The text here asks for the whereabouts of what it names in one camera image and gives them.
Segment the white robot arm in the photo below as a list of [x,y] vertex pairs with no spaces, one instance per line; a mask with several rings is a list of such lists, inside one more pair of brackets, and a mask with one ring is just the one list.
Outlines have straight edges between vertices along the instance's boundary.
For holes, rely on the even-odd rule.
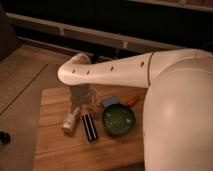
[[58,77],[66,85],[145,88],[145,170],[213,171],[213,53],[170,50],[98,64],[78,54]]

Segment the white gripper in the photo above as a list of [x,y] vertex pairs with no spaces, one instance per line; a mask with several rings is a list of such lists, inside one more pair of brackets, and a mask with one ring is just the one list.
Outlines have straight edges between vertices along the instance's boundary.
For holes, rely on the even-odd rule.
[[74,106],[90,103],[92,101],[90,86],[88,84],[70,86],[70,100]]

